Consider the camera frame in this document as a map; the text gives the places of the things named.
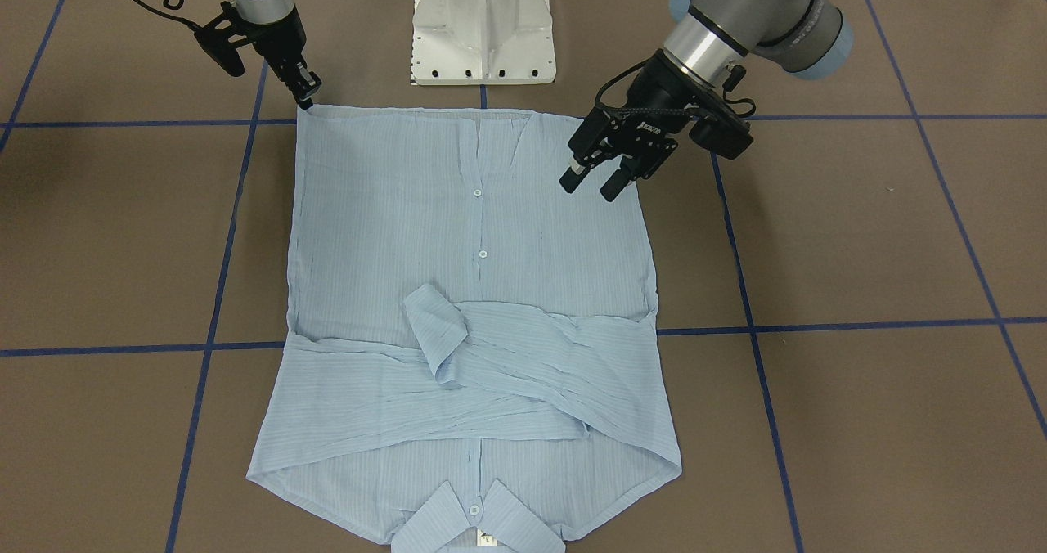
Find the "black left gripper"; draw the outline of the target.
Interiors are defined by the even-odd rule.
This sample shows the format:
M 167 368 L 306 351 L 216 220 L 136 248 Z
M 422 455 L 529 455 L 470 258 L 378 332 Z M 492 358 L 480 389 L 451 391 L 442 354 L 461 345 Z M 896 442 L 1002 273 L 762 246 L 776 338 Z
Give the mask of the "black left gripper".
M 599 88 L 591 114 L 569 138 L 572 158 L 560 186 L 573 194 L 592 169 L 619 155 L 639 159 L 650 150 L 668 151 L 673 135 L 692 127 L 697 108 L 736 113 L 714 88 L 682 70 L 667 53 L 639 62 Z M 636 160 L 618 162 L 600 187 L 602 198 L 616 200 L 638 179 L 638 168 Z

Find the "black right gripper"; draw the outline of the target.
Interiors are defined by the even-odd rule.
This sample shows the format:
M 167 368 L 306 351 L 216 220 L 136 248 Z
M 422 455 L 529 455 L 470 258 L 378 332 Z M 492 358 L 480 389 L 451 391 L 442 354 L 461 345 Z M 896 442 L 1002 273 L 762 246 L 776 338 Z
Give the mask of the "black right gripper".
M 257 53 L 265 58 L 274 71 L 295 70 L 287 81 L 287 87 L 296 105 L 309 110 L 314 105 L 314 96 L 321 87 L 321 79 L 312 72 L 304 60 L 306 34 L 298 12 L 289 12 L 284 19 L 260 25 L 240 19 L 240 32 L 245 35 Z

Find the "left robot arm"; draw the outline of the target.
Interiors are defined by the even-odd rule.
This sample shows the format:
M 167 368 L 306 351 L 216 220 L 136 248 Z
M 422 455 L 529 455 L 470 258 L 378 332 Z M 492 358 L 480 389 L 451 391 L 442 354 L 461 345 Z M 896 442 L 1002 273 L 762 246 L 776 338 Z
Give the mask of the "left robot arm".
M 670 0 L 676 27 L 654 54 L 626 71 L 623 106 L 603 101 L 569 139 L 571 165 L 559 184 L 572 194 L 605 161 L 618 167 L 600 189 L 612 201 L 648 179 L 678 147 L 676 135 L 733 160 L 753 141 L 748 117 L 756 103 L 730 94 L 756 56 L 792 78 L 818 80 L 842 67 L 853 47 L 844 13 L 830 0 Z

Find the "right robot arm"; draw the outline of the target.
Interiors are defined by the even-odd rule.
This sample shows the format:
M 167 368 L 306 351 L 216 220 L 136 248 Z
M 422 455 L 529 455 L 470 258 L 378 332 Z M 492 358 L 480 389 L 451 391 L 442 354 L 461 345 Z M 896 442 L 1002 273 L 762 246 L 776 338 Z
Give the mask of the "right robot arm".
M 264 58 L 296 105 L 307 110 L 322 85 L 309 69 L 303 51 L 307 36 L 294 0 L 228 0 L 206 25 L 191 23 L 201 49 L 232 76 L 245 72 L 238 50 L 251 46 Z

